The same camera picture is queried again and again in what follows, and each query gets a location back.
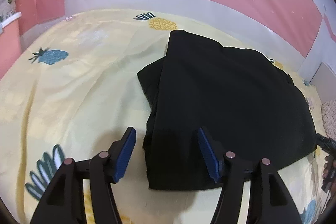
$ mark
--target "blue gripper pad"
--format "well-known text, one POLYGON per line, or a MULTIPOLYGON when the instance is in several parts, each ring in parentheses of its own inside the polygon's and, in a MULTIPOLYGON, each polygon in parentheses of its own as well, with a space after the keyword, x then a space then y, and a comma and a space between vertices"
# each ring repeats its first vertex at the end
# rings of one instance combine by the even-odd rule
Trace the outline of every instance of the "blue gripper pad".
POLYGON ((127 128, 124 136, 120 141, 114 142, 111 148, 114 149, 115 158, 114 161, 114 174, 113 179, 117 183, 121 178, 124 177, 127 165, 131 158, 135 142, 137 140, 137 133, 134 128, 127 128))
POLYGON ((218 183, 221 179, 224 158, 223 158, 223 148, 219 144, 215 144, 212 140, 210 134, 207 132, 206 128, 198 129, 198 145, 201 149, 205 164, 207 166, 209 176, 218 183))

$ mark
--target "bed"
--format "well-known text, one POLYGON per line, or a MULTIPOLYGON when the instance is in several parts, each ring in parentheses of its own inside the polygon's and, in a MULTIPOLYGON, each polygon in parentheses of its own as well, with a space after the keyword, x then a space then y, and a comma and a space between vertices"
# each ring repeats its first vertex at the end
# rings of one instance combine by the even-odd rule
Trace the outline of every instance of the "bed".
MULTIPOLYGON (((150 107, 137 72, 165 54, 169 33, 184 29, 223 46, 252 48, 204 23, 144 10, 92 10, 43 33, 0 81, 0 196, 28 223, 41 194, 65 157, 93 157, 118 140, 128 126, 137 142, 126 175, 113 185, 123 223, 210 223, 221 189, 190 192, 148 189, 142 140, 150 107)), ((316 88, 285 64, 304 94, 316 131, 324 135, 316 88)), ((326 154, 318 147, 279 171, 309 224, 327 201, 321 190, 326 154)), ((249 182, 244 184, 239 223, 247 216, 249 182)), ((94 223, 89 186, 84 185, 88 224, 94 223)))

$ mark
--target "folded black garment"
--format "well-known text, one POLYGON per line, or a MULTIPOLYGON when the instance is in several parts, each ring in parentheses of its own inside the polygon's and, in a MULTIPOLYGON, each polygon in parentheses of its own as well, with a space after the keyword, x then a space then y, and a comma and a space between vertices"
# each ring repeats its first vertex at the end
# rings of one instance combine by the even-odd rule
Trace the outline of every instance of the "folded black garment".
POLYGON ((143 142, 151 189, 220 186, 209 177, 198 146, 201 126, 239 157, 266 157, 277 169, 316 149, 303 94, 257 51, 176 30, 166 56, 138 78, 151 105, 143 142))

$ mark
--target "black cloth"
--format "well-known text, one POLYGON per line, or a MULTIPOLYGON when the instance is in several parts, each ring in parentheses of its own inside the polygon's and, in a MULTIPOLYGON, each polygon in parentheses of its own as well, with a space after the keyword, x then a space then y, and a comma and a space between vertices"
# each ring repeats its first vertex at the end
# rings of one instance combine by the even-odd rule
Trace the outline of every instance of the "black cloth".
POLYGON ((303 94, 257 51, 176 30, 166 56, 138 78, 151 106, 143 142, 151 189, 219 187, 197 143, 201 126, 239 157, 266 157, 277 169, 316 148, 303 94))

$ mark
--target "pink container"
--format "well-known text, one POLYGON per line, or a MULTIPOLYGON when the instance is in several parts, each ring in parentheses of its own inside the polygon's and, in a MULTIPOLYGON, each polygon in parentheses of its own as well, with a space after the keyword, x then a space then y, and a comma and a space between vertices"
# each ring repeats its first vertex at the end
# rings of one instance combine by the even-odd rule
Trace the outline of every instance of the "pink container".
POLYGON ((16 13, 0 23, 0 79, 21 55, 18 18, 16 13))

